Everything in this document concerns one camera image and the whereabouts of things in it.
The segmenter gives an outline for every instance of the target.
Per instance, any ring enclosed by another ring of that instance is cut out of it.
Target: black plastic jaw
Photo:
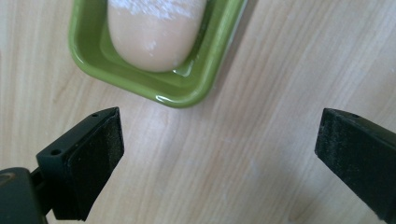
[[[88,116],[36,155],[39,167],[30,175],[24,168],[0,172],[0,223],[34,223],[30,215],[25,219],[28,222],[2,219],[18,212],[24,217],[27,213],[21,205],[26,203],[34,211],[32,216],[41,215],[37,223],[46,223],[44,215],[50,209],[57,219],[85,220],[123,152],[119,109],[109,108]],[[7,174],[13,174],[12,178],[2,181]],[[10,200],[17,200],[12,201],[16,206],[4,202],[7,195],[21,191],[28,192],[29,200],[11,197]]]
[[[324,109],[318,157],[377,215],[396,223],[396,134],[370,120]]]

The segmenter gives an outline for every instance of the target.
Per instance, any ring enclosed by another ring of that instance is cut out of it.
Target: wood grain
[[[396,132],[395,1],[249,1],[213,90],[187,109],[82,73],[72,4],[0,2],[0,169],[33,170],[117,105],[126,153],[87,223],[383,223],[314,147],[324,107]]]

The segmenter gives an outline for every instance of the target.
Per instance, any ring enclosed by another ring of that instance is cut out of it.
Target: white flour
[[[108,0],[115,8],[128,9],[132,15],[145,14],[158,19],[173,20],[176,15],[194,19],[194,7],[204,7],[205,0]]]

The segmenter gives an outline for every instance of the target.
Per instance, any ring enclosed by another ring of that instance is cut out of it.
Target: wooden table
[[[185,109],[81,72],[72,4],[0,2],[0,169],[33,170],[119,106],[125,155],[87,223],[382,223],[314,148],[324,107],[396,132],[396,1],[249,0],[213,90]]]

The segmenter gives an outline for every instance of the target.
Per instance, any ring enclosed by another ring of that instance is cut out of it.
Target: green dish
[[[106,0],[75,0],[69,48],[88,75],[172,107],[200,102],[210,91],[247,0],[209,0],[190,56],[179,68],[150,73],[125,62],[107,27]]]

